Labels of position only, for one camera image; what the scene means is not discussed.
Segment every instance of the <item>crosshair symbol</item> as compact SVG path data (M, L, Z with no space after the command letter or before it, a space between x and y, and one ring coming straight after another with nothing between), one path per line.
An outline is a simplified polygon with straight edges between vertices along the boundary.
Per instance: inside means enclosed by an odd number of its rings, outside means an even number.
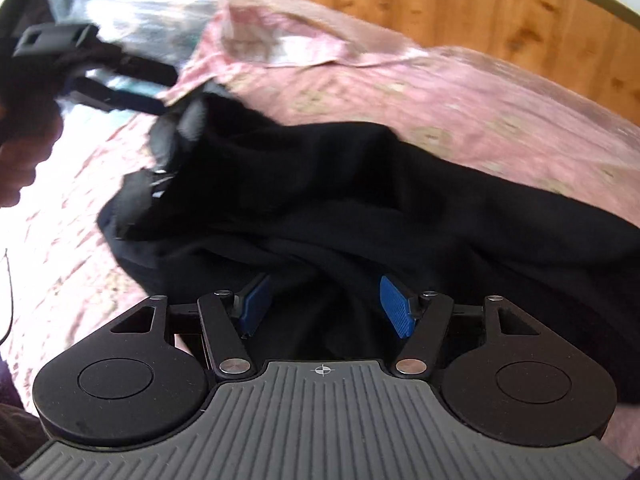
M316 374L319 374L319 375L322 375L322 376L327 375L328 373L331 373L333 371L334 371L333 368L329 368L326 365L322 365L322 366L319 366L318 368L314 369L314 372Z

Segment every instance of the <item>silver screw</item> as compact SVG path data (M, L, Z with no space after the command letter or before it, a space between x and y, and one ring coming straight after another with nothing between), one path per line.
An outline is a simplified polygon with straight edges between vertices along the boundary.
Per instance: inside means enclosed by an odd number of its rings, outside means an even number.
M229 375L244 374L251 369L251 363L246 359L233 357L220 363L220 371Z
M427 365L420 359L402 359L396 363L396 370L401 374L417 375L427 371Z

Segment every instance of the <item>wooden headboard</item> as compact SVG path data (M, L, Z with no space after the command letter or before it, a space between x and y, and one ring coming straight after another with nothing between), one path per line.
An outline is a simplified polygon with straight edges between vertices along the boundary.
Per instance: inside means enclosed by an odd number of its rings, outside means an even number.
M312 1L512 62L640 124L640 16L615 0Z

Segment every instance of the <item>gray ribbed surface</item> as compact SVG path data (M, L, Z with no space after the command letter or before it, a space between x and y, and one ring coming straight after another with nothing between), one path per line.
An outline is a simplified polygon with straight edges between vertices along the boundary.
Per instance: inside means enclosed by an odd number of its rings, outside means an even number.
M190 427L146 449L53 444L26 480L621 480L630 469L596 438L552 449L488 439L450 416L421 381L377 362L272 363L220 387Z

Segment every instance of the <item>pink bed sheet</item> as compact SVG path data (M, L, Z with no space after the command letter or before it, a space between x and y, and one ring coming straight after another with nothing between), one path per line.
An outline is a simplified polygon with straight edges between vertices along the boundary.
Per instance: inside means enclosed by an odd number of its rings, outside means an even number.
M383 38L380 29L373 32ZM266 7L222 6L166 98L215 77L281 123L387 124L447 160L640 226L637 127L480 54L421 50L389 35L390 44L400 45L394 52L363 53L348 39ZM114 127L98 112L74 114L36 186L18 207L2 211L16 318L1 352L32 412L31 385L42 365L143 297L94 222L121 176L150 164L145 141L152 118ZM620 407L605 441L638 465L638 412Z

